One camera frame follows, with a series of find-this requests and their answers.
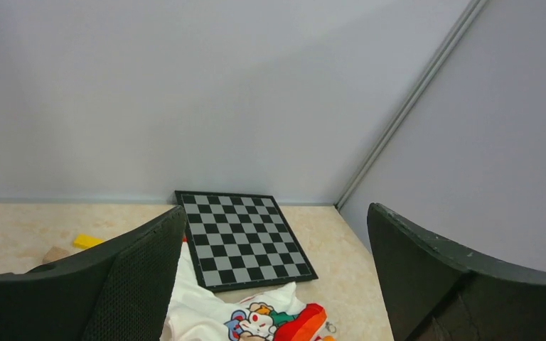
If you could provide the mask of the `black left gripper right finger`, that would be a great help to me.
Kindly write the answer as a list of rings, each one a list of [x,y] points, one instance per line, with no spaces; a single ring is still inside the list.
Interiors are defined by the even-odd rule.
[[[396,340],[546,340],[546,272],[429,231],[379,203],[368,233]]]

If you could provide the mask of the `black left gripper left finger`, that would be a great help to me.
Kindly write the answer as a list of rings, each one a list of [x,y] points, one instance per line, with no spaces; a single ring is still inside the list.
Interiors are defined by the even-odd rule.
[[[158,340],[185,228],[176,206],[72,256],[0,274],[0,340]]]

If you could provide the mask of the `white colourful cartoon jacket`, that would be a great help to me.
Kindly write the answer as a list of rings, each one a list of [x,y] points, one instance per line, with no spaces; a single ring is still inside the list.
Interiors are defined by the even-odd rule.
[[[296,283],[226,303],[198,285],[182,245],[161,340],[336,340],[337,328],[318,303],[296,297]]]

